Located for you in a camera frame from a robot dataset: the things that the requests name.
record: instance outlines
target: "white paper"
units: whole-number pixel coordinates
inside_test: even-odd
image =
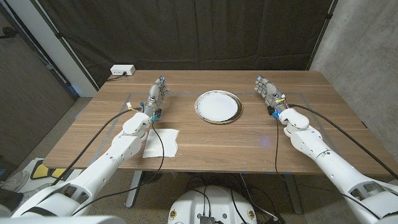
[[[175,157],[178,149],[176,138],[180,131],[175,129],[156,129],[156,131],[163,142],[164,157]],[[142,158],[162,156],[162,144],[160,143],[159,137],[156,135],[155,131],[151,129],[147,137],[147,143],[145,145]]]

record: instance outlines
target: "cable connector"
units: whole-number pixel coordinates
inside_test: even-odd
[[[129,108],[129,110],[132,110],[132,106],[131,106],[130,102],[127,102],[126,105],[127,105],[127,108]]]
[[[269,116],[271,116],[271,115],[274,113],[274,111],[275,111],[275,109],[272,108],[271,106],[268,106],[268,107],[267,107],[267,110],[268,110],[268,115],[269,115]]]
[[[274,117],[275,119],[278,119],[278,116],[279,116],[278,111],[275,110],[275,111],[272,113],[272,117]]]

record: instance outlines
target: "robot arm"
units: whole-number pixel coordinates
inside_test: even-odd
[[[112,140],[111,147],[77,178],[41,190],[26,201],[12,216],[37,217],[56,215],[67,217],[92,202],[118,167],[134,156],[146,139],[146,128],[161,115],[166,80],[158,78],[150,88],[143,113],[136,113],[123,124],[123,130]],[[91,205],[75,215],[88,213]]]
[[[309,125],[307,117],[289,108],[286,103],[281,103],[285,101],[284,95],[280,95],[273,84],[262,77],[258,78],[256,84],[255,90],[266,99],[267,105],[275,109],[275,117],[286,125],[284,133],[290,138],[293,147],[317,163],[341,193],[356,201],[345,197],[361,223],[377,223],[386,215],[398,211],[398,186],[374,180],[360,173],[323,142],[321,134]]]

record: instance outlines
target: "concrete wall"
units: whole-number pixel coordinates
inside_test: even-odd
[[[398,1],[339,0],[310,69],[398,161]]]

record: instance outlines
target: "yellow object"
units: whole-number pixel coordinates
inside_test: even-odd
[[[33,173],[33,178],[41,178],[46,177],[49,174],[49,168],[45,167],[43,164],[40,164]]]
[[[65,171],[66,169],[56,169],[51,176],[54,178],[58,178],[61,176],[61,174]]]

